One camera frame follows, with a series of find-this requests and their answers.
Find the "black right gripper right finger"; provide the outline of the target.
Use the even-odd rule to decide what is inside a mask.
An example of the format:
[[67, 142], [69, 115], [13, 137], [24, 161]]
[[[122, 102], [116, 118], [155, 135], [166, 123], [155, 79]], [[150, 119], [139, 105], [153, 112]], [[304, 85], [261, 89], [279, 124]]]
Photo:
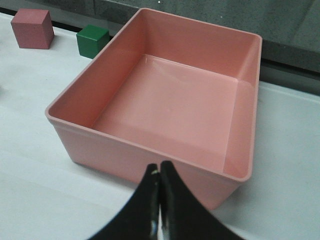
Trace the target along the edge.
[[192, 194], [169, 160], [160, 164], [159, 202], [165, 240], [241, 240]]

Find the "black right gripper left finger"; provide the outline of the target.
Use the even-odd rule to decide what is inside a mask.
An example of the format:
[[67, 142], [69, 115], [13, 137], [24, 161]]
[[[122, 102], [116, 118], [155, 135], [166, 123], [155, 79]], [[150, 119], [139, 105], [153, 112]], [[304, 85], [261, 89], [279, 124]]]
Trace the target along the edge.
[[91, 240], [156, 240], [159, 226], [160, 172], [148, 164], [142, 180], [123, 208]]

